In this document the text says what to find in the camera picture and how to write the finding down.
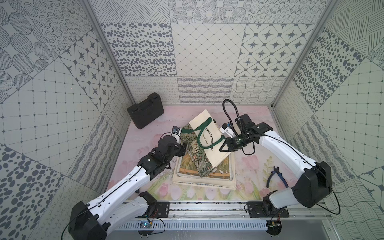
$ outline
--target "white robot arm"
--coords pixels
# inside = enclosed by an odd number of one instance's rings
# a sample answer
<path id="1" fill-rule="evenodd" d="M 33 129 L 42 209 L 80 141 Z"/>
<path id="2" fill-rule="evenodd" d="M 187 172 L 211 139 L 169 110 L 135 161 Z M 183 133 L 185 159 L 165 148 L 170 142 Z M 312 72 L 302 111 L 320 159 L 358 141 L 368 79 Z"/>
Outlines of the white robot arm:
<path id="1" fill-rule="evenodd" d="M 262 211 L 266 216 L 273 217 L 281 208 L 289 205 L 312 207 L 331 193 L 331 168 L 328 164 L 317 163 L 300 153 L 269 125 L 264 122 L 255 125 L 247 114 L 238 116 L 235 121 L 241 133 L 236 133 L 231 121 L 228 124 L 231 135 L 223 144 L 228 146 L 228 150 L 223 150 L 221 146 L 220 151 L 237 151 L 255 142 L 275 154 L 299 179 L 294 187 L 274 191 L 263 198 Z M 158 147 L 141 158 L 120 182 L 88 204 L 79 202 L 72 208 L 67 226 L 74 240 L 104 240 L 107 234 L 128 220 L 153 215 L 156 200 L 148 192 L 139 194 L 129 204 L 122 203 L 162 172 L 174 156 L 185 154 L 186 145 L 181 143 L 180 133 L 181 128 L 174 126 L 172 134 L 160 138 Z"/>
<path id="2" fill-rule="evenodd" d="M 72 208 L 67 225 L 73 239 L 104 240 L 107 234 L 132 218 L 154 216 L 156 199 L 148 192 L 140 193 L 128 204 L 122 203 L 161 173 L 174 156 L 185 154 L 186 144 L 181 143 L 180 133 L 181 128 L 174 126 L 172 134 L 160 138 L 158 146 L 142 157 L 120 182 L 87 204 L 78 202 Z"/>

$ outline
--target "pink floral tablecloth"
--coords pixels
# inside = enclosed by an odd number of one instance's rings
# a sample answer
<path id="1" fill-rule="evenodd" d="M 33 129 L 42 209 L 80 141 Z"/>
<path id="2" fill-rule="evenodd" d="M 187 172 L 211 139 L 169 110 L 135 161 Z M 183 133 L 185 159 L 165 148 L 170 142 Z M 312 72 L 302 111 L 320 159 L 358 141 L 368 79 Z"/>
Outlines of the pink floral tablecloth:
<path id="1" fill-rule="evenodd" d="M 160 136 L 172 130 L 172 126 L 184 126 L 195 116 L 207 109 L 216 120 L 218 126 L 228 122 L 228 118 L 219 106 L 165 106 L 164 114 L 139 130 L 133 123 L 130 124 L 127 136 L 113 170 L 108 188 L 112 187 L 125 177 L 139 159 L 157 146 Z M 227 112 L 236 118 L 232 106 L 228 106 Z M 275 123 L 267 107 L 247 106 L 238 107 L 240 115 L 247 113 L 249 117 L 258 124 L 265 122 L 276 130 Z M 247 146 L 244 151 L 252 152 L 252 146 Z M 215 189 L 179 185 L 172 183 L 172 174 L 175 160 L 171 162 L 172 170 L 165 169 L 150 183 L 140 188 L 140 191 L 148 191 L 159 200 L 259 200 L 269 192 L 276 189 L 284 189 L 285 186 L 280 178 L 275 175 L 266 188 L 266 180 L 273 170 L 273 166 L 280 167 L 279 170 L 290 187 L 294 186 L 297 178 L 266 148 L 256 144 L 256 153 L 247 156 L 242 151 L 235 153 L 236 190 Z"/>

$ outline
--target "black carrying case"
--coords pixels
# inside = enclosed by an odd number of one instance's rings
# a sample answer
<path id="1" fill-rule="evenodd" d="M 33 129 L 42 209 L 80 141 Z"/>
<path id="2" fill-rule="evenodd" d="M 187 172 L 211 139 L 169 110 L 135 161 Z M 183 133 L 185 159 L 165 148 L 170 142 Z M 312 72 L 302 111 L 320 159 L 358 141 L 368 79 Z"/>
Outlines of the black carrying case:
<path id="1" fill-rule="evenodd" d="M 164 113 L 161 98 L 157 93 L 152 93 L 139 104 L 134 104 L 127 109 L 133 123 L 138 129 L 150 124 Z"/>

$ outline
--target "green bag strap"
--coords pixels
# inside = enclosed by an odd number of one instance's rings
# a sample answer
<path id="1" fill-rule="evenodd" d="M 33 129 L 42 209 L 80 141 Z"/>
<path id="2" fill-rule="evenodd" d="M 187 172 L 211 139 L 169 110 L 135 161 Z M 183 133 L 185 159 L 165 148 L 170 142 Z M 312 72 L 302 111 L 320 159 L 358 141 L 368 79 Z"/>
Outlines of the green bag strap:
<path id="1" fill-rule="evenodd" d="M 197 144 L 203 148 L 203 149 L 208 149 L 208 148 L 211 148 L 217 144 L 219 144 L 223 139 L 225 140 L 225 137 L 223 135 L 221 135 L 221 138 L 219 140 L 217 140 L 216 142 L 212 143 L 211 145 L 207 146 L 207 147 L 204 147 L 203 145 L 201 145 L 201 142 L 200 142 L 200 137 L 201 137 L 201 134 L 203 133 L 203 131 L 205 131 L 205 128 L 212 122 L 212 118 L 209 117 L 205 122 L 203 122 L 199 127 L 197 127 L 195 130 L 193 129 L 185 129 L 185 128 L 182 128 L 181 129 L 181 133 L 192 133 L 194 131 L 197 131 L 197 130 L 200 130 L 199 132 L 199 135 L 197 136 Z"/>

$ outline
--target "pliers handle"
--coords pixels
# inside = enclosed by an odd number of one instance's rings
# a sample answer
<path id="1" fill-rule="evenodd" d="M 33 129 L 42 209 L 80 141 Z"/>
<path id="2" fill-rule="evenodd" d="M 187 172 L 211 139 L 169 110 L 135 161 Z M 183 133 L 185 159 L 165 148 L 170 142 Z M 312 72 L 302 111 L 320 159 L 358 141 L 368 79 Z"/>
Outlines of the pliers handle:
<path id="1" fill-rule="evenodd" d="M 288 183 L 284 179 L 283 174 L 281 172 L 279 172 L 279 167 L 275 167 L 275 166 L 273 166 L 273 171 L 271 171 L 271 175 L 269 175 L 268 180 L 266 181 L 266 187 L 269 188 L 269 183 L 271 182 L 271 178 L 273 177 L 273 175 L 275 173 L 277 173 L 279 178 L 283 181 L 285 187 L 288 188 Z"/>

